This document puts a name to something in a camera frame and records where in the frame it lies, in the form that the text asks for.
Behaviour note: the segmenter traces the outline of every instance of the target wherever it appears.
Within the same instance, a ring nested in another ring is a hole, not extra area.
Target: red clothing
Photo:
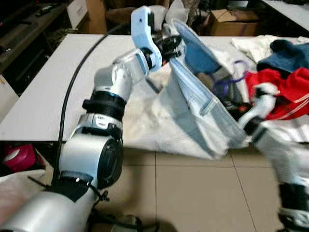
[[[250,99],[254,96],[254,86],[269,82],[278,87],[277,102],[274,110],[266,119],[292,119],[309,114],[309,69],[299,68],[286,80],[280,72],[264,69],[249,73],[246,78]]]

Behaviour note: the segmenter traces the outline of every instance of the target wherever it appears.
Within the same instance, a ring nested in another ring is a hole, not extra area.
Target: cardboard box
[[[210,35],[255,36],[259,17],[253,11],[227,9],[211,11],[208,23]]]

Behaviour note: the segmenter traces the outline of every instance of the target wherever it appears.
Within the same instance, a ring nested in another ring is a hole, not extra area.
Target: white table
[[[292,5],[277,0],[262,0],[267,5],[309,31],[309,4]]]
[[[68,35],[37,74],[0,124],[0,141],[56,141],[63,99],[76,66],[99,35]],[[201,37],[202,41],[254,63],[230,44],[231,37]],[[82,104],[89,99],[96,71],[134,48],[130,36],[107,37],[91,54],[72,88],[64,128],[64,141],[75,128]]]

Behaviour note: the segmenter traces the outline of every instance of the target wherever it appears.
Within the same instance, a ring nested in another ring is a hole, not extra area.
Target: tiled floor
[[[254,148],[222,160],[125,149],[120,180],[98,209],[162,221],[161,232],[274,232],[279,198],[270,165]],[[93,231],[109,232],[97,224]]]

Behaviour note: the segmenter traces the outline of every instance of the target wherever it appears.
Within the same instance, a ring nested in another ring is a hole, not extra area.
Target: white stripe
[[[307,99],[307,98],[309,98],[309,93],[295,100],[294,103],[299,103],[300,101],[303,101],[304,99]]]
[[[277,118],[277,120],[281,120],[281,119],[284,119],[292,114],[294,114],[296,111],[300,110],[301,108],[303,108],[306,104],[309,103],[309,99],[305,100],[303,103],[301,103],[298,107],[296,107],[294,110],[292,110],[291,112],[287,113],[286,115],[280,117],[280,118]]]

